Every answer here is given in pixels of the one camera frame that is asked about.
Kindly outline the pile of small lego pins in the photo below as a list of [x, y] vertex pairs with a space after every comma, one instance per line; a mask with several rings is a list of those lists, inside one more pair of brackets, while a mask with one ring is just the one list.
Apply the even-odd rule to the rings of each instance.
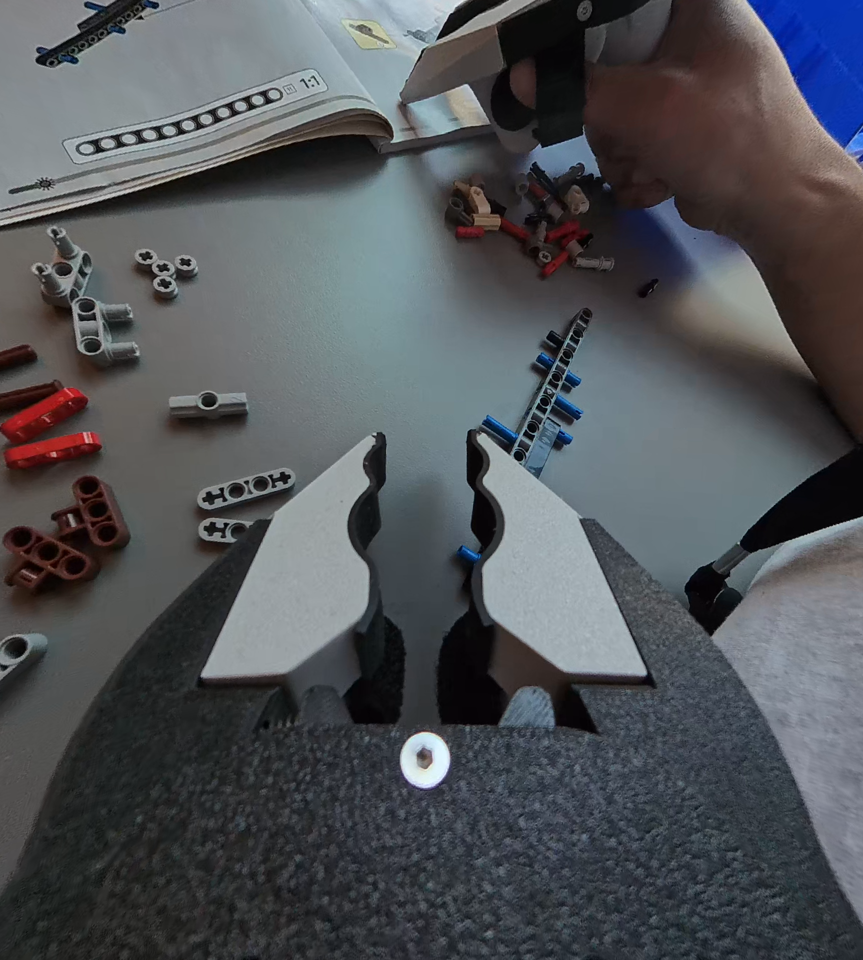
[[605, 180], [582, 163], [550, 175], [533, 162], [513, 183], [523, 208], [518, 220], [507, 204], [486, 191], [477, 174], [452, 183], [443, 219], [462, 242], [499, 234], [512, 239], [542, 281], [567, 267], [608, 274], [615, 259], [595, 251], [591, 227], [593, 200], [606, 190]]

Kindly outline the blue plastic bin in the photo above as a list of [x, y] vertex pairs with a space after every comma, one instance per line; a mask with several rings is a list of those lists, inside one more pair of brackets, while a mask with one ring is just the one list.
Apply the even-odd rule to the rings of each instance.
[[863, 168], [863, 1], [751, 1], [824, 129]]

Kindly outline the person's right hand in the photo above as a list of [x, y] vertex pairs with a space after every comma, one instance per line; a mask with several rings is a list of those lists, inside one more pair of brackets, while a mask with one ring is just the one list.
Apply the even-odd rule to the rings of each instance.
[[747, 2], [673, 2], [652, 59], [590, 69], [584, 125], [622, 203], [673, 198], [689, 225], [748, 252], [863, 185]]

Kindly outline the person's white shirt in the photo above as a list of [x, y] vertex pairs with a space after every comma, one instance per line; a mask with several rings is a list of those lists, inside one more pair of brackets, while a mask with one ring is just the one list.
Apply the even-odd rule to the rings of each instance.
[[863, 923], [863, 518], [779, 548], [713, 640], [779, 741]]

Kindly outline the grey lego axle connector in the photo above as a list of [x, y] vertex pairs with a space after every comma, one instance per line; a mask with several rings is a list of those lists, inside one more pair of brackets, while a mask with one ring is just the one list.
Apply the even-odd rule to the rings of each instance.
[[173, 395], [168, 398], [168, 415], [173, 420], [217, 420], [245, 416], [248, 411], [248, 398], [244, 392], [202, 390], [197, 394]]

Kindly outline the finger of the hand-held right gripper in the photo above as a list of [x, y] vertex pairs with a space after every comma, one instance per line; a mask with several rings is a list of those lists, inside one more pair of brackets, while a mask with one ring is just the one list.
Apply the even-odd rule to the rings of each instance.
[[445, 40], [462, 30], [481, 31], [497, 28], [510, 14], [508, 1], [465, 1], [448, 14], [437, 34], [438, 40]]
[[506, 67], [496, 26], [463, 26], [440, 30], [425, 46], [405, 81], [400, 100], [424, 101], [464, 85], [499, 74]]

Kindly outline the lego instruction booklet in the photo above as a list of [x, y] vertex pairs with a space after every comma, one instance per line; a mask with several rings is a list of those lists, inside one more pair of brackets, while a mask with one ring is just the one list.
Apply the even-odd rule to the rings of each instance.
[[456, 2], [0, 2], [0, 226], [316, 138], [489, 133], [400, 90]]

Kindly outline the red lego beam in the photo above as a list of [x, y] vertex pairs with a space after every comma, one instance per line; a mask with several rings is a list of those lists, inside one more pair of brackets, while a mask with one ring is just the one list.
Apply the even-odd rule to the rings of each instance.
[[89, 404], [89, 397], [77, 388], [56, 390], [45, 398], [8, 417], [0, 434], [12, 444], [30, 443], [58, 426]]
[[27, 471], [78, 460], [102, 450], [99, 433], [81, 431], [9, 447], [3, 451], [3, 462], [9, 470]]

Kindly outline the brown lego cross block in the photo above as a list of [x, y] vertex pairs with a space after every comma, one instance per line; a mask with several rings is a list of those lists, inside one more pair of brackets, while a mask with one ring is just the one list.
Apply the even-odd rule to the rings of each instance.
[[17, 558], [5, 575], [6, 586], [22, 587], [31, 593], [53, 584], [94, 580], [102, 569], [95, 558], [31, 526], [10, 528], [2, 544]]
[[84, 475], [71, 489], [73, 503], [51, 515], [56, 539], [105, 550], [128, 546], [131, 533], [113, 488], [98, 476]]

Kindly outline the grey lego connector with pins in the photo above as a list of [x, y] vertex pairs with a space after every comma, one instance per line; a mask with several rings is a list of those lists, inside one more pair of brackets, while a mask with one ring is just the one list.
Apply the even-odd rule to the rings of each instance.
[[141, 351], [134, 341], [115, 341], [110, 325], [130, 323], [134, 312], [130, 304], [109, 304], [80, 295], [71, 304], [73, 331], [78, 354], [98, 369], [136, 362]]
[[39, 282], [45, 304], [71, 310], [73, 303], [86, 293], [93, 260], [88, 251], [71, 239], [64, 227], [52, 224], [45, 232], [54, 246], [52, 260], [33, 263], [30, 270]]

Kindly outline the thin grey lego beam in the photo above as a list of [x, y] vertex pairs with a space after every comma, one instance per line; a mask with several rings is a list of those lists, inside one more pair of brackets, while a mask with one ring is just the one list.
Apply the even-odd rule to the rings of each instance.
[[198, 492], [196, 505], [207, 512], [228, 509], [287, 492], [294, 487], [295, 480], [293, 470], [277, 467], [206, 486]]
[[268, 524], [269, 518], [245, 520], [239, 518], [208, 517], [201, 520], [197, 527], [200, 541], [211, 544], [228, 546], [237, 543], [256, 524]]

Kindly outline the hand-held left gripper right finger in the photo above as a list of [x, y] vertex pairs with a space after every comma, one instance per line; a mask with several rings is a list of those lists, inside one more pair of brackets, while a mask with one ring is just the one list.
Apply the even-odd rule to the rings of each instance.
[[511, 699], [574, 686], [641, 686], [649, 670], [580, 515], [483, 429], [466, 438], [473, 609], [490, 637], [487, 672]]

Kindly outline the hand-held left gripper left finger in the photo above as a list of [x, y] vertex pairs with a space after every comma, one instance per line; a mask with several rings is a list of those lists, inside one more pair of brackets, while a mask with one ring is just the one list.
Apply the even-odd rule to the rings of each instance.
[[200, 673], [204, 686], [346, 694], [386, 654], [375, 562], [387, 439], [367, 435], [277, 510]]

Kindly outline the black lego beam blue pins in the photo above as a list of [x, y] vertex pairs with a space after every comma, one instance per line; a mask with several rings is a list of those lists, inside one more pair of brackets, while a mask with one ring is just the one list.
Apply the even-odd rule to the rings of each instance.
[[504, 534], [547, 534], [559, 514], [575, 513], [542, 482], [542, 472], [552, 454], [573, 440], [562, 421], [576, 422], [583, 414], [570, 400], [582, 384], [572, 367], [592, 318], [591, 310], [582, 308], [563, 332], [548, 331], [533, 363], [540, 379], [516, 428], [488, 415], [467, 434], [465, 480], [473, 497], [470, 527], [477, 547], [462, 545], [456, 556], [468, 597], [475, 594], [486, 559], [498, 551]]

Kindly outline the person's right forearm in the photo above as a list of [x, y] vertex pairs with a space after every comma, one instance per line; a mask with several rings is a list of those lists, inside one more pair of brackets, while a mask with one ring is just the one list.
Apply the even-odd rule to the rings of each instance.
[[680, 202], [740, 246], [833, 410], [863, 440], [863, 171], [835, 142]]

